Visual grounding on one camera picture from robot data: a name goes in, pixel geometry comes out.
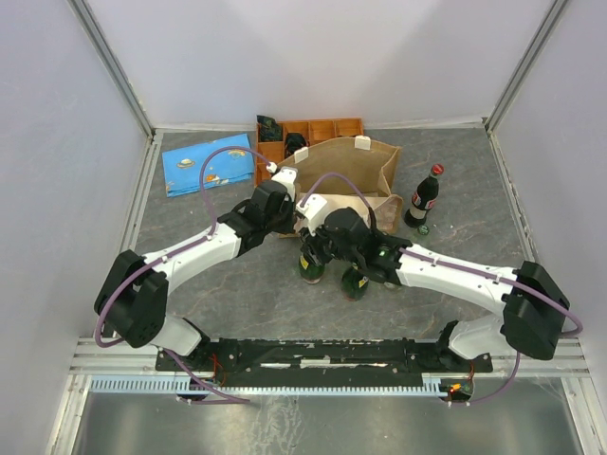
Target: red bottle cap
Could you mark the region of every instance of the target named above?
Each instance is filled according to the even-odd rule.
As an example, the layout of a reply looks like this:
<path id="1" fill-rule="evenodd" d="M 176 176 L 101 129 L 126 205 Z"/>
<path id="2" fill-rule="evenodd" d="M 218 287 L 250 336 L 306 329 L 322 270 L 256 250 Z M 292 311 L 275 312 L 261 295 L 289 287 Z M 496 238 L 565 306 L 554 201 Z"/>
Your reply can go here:
<path id="1" fill-rule="evenodd" d="M 445 166 L 442 164 L 435 164 L 432 166 L 432 173 L 434 175 L 440 175 L 445 171 Z"/>

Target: white panel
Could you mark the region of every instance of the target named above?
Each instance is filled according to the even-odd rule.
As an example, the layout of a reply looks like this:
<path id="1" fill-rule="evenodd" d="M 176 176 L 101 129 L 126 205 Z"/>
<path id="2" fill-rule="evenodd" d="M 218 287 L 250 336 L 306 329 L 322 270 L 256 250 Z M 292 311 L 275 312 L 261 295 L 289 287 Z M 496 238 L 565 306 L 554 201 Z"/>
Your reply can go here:
<path id="1" fill-rule="evenodd" d="M 607 406 L 607 3 L 570 2 L 498 128 L 541 260 L 585 324 Z"/>
<path id="2" fill-rule="evenodd" d="M 0 446 L 43 453 L 145 138 L 66 1 L 0 6 Z"/>
<path id="3" fill-rule="evenodd" d="M 89 0 L 152 122 L 491 112 L 550 0 Z"/>

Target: reflective metal surface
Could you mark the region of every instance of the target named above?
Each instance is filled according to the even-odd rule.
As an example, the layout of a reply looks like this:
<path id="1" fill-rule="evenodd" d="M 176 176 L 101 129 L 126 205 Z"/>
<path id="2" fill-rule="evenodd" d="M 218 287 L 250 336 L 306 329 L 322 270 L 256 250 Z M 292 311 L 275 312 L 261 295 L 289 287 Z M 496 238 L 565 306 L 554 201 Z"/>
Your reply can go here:
<path id="1" fill-rule="evenodd" d="M 481 396 L 499 387 L 476 381 Z M 254 396 L 187 406 L 172 396 L 90 393 L 74 454 L 578 454 L 559 379 L 519 380 L 477 407 L 415 397 Z"/>

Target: green object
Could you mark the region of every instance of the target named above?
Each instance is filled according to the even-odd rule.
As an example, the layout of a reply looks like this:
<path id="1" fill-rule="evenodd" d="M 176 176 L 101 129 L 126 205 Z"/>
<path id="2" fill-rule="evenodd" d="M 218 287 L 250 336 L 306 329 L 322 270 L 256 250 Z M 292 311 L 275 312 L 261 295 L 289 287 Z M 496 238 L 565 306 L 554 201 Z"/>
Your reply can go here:
<path id="1" fill-rule="evenodd" d="M 369 279 L 354 267 L 348 268 L 341 276 L 341 292 L 348 300 L 360 300 L 369 287 Z"/>
<path id="2" fill-rule="evenodd" d="M 297 262 L 300 269 L 300 275 L 309 284 L 316 284 L 322 278 L 324 273 L 324 265 L 316 265 L 310 258 L 306 258 L 303 254 L 300 255 L 300 260 Z"/>

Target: blue package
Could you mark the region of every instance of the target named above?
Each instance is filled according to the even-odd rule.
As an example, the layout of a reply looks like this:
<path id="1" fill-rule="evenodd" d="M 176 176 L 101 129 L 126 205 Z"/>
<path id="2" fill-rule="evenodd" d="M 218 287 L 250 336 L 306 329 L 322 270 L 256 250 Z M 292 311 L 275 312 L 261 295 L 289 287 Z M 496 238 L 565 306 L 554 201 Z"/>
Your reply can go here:
<path id="1" fill-rule="evenodd" d="M 229 146 L 249 147 L 248 136 L 224 137 L 162 154 L 167 196 L 175 197 L 200 191 L 202 163 L 215 150 Z M 205 189 L 248 180 L 253 176 L 254 166 L 253 157 L 249 152 L 225 151 L 209 162 L 204 174 Z"/>

